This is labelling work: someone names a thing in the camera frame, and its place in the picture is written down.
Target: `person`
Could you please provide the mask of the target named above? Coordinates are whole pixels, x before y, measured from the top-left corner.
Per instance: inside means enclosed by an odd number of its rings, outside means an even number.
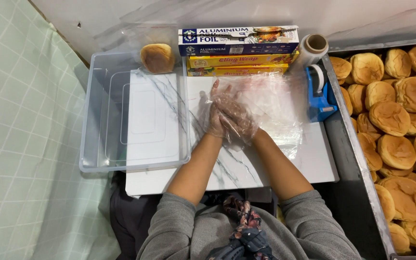
[[[257,127],[245,107],[237,102],[237,94],[232,95],[230,87],[218,93],[218,84],[217,81],[211,92],[210,127],[166,192],[126,203],[120,203],[123,199],[119,195],[112,197],[111,223],[122,250],[117,260],[361,259],[319,192],[268,133]],[[279,199],[286,225],[269,212],[234,196],[223,197],[219,205],[197,210],[222,137],[228,134],[251,143],[257,152]],[[129,210],[129,203],[140,203],[135,208],[147,207],[153,216],[143,214],[143,210]],[[126,208],[131,213],[123,214]],[[126,218],[136,216],[137,221],[126,223]]]

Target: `marble surface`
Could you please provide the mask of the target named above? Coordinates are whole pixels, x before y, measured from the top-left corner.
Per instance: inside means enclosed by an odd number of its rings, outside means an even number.
[[[289,24],[299,26],[300,36],[321,33],[340,48],[416,38],[416,1],[410,0],[32,1],[87,61],[132,40],[122,30],[149,25]]]
[[[188,77],[188,107],[190,110],[190,139],[193,145],[201,137],[203,125],[198,120],[200,108],[210,92],[212,77]],[[264,169],[251,148],[238,150],[224,145],[220,151],[207,190],[225,190],[268,186]],[[325,129],[321,123],[307,124],[303,143],[292,163],[311,183],[338,181],[338,173]],[[130,196],[157,194],[165,191],[177,169],[128,172],[126,192]]]

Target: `sleeve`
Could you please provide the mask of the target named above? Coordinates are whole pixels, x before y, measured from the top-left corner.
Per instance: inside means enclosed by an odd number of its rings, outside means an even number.
[[[195,206],[191,202],[165,192],[137,259],[189,259],[194,218]]]
[[[280,207],[287,227],[309,258],[361,259],[318,191],[305,192],[285,200]]]

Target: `floral scarf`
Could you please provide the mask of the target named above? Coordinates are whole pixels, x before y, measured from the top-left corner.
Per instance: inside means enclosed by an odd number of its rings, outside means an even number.
[[[251,209],[250,202],[230,196],[223,208],[239,226],[229,237],[229,244],[211,250],[207,260],[277,260],[272,255],[266,232],[260,229],[261,217]]]

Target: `clear plastic container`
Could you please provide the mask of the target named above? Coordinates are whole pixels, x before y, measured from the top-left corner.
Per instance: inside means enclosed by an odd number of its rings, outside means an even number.
[[[150,74],[132,53],[91,58],[79,168],[108,172],[176,167],[190,159],[186,65]]]

